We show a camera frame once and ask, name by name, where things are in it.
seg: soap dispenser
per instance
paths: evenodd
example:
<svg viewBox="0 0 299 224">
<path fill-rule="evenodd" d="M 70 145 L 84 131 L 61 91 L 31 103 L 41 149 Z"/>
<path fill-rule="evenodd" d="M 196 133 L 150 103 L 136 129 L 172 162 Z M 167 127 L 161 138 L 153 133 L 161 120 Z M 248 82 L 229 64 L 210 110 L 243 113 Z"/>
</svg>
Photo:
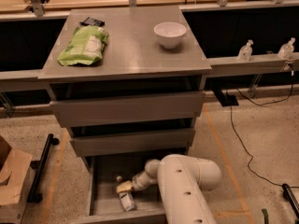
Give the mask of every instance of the soap dispenser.
<svg viewBox="0 0 299 224">
<path fill-rule="evenodd" d="M 249 40 L 245 46 L 243 46 L 239 52 L 239 55 L 237 57 L 238 60 L 241 61 L 249 61 L 251 53 L 252 53 L 252 47 L 253 44 L 252 40 Z"/>
<path fill-rule="evenodd" d="M 281 46 L 278 52 L 278 57 L 280 59 L 288 60 L 291 57 L 292 52 L 294 50 L 294 47 L 292 45 L 294 42 L 295 42 L 295 38 L 292 37 L 288 43 Z"/>
</svg>

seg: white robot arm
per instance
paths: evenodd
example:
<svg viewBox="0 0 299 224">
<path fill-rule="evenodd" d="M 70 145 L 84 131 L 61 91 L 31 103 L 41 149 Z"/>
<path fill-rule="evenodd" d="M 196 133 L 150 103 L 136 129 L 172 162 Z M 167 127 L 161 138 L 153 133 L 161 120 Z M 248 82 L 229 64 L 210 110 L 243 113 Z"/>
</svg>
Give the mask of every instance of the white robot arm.
<svg viewBox="0 0 299 224">
<path fill-rule="evenodd" d="M 151 160 L 133 178 L 134 190 L 158 182 L 168 224 L 216 224 L 201 190 L 213 189 L 221 180 L 214 161 L 184 155 Z"/>
</svg>

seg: white bowl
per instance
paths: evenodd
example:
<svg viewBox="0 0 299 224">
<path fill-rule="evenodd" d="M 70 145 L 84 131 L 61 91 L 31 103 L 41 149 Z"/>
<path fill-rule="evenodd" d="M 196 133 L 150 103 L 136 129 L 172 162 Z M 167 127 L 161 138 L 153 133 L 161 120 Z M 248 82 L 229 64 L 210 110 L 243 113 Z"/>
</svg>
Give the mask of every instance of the white bowl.
<svg viewBox="0 0 299 224">
<path fill-rule="evenodd" d="M 186 27 L 177 22 L 163 22 L 154 27 L 158 42 L 166 49 L 175 48 L 186 34 Z"/>
</svg>

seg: green snack bag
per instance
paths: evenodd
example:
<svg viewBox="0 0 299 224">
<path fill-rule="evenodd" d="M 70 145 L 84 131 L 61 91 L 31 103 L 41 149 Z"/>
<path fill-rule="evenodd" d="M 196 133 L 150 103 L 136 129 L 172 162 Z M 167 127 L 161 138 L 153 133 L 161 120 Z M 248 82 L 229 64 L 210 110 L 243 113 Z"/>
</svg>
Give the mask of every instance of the green snack bag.
<svg viewBox="0 0 299 224">
<path fill-rule="evenodd" d="M 61 65 L 96 63 L 103 58 L 102 51 L 108 38 L 108 32 L 102 27 L 78 27 L 67 48 L 59 54 L 57 61 Z"/>
</svg>

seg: concrete floor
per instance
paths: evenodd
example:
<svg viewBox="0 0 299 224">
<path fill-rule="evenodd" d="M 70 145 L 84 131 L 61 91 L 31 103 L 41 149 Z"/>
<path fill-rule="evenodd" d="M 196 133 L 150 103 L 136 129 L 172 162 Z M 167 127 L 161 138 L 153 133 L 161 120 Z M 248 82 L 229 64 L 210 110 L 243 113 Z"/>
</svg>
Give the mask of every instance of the concrete floor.
<svg viewBox="0 0 299 224">
<path fill-rule="evenodd" d="M 290 86 L 258 89 L 257 103 L 272 102 L 288 95 Z M 275 183 L 299 186 L 299 87 L 285 102 L 257 106 L 237 91 L 239 106 L 233 106 L 235 129 L 254 156 L 250 167 Z M 233 131 L 230 107 L 222 107 L 212 93 L 206 94 L 196 135 L 189 155 L 215 161 L 222 170 L 220 185 L 204 193 L 219 224 L 264 223 L 262 209 L 267 209 L 269 223 L 292 224 L 296 216 L 282 197 L 282 188 L 251 173 L 250 156 Z M 28 203 L 22 224 L 73 223 L 85 215 L 88 172 L 68 142 L 47 105 L 18 107 L 12 118 L 0 109 L 0 134 L 13 146 L 38 160 L 47 136 L 53 133 L 61 144 L 52 147 L 40 191 L 41 203 Z M 293 190 L 299 200 L 299 189 Z"/>
</svg>

